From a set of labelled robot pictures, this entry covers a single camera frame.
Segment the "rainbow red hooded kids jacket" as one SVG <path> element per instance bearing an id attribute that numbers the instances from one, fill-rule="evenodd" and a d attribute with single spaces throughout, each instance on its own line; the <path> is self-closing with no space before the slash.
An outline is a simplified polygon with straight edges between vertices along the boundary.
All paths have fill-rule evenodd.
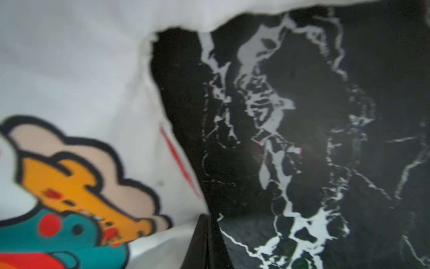
<path id="1" fill-rule="evenodd" d="M 203 192 L 151 74 L 159 31 L 318 1 L 2 1 L 1 267 L 180 269 Z"/>

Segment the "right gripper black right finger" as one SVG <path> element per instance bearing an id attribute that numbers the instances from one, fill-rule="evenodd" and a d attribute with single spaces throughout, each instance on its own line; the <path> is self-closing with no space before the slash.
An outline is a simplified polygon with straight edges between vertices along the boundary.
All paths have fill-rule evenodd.
<path id="1" fill-rule="evenodd" d="M 218 221 L 208 217 L 208 268 L 233 269 Z"/>

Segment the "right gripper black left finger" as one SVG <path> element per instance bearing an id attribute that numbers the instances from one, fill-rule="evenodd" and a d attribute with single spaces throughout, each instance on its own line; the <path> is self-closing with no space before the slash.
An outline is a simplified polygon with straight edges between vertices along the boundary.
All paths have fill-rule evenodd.
<path id="1" fill-rule="evenodd" d="M 200 215 L 181 269 L 208 268 L 208 216 Z"/>

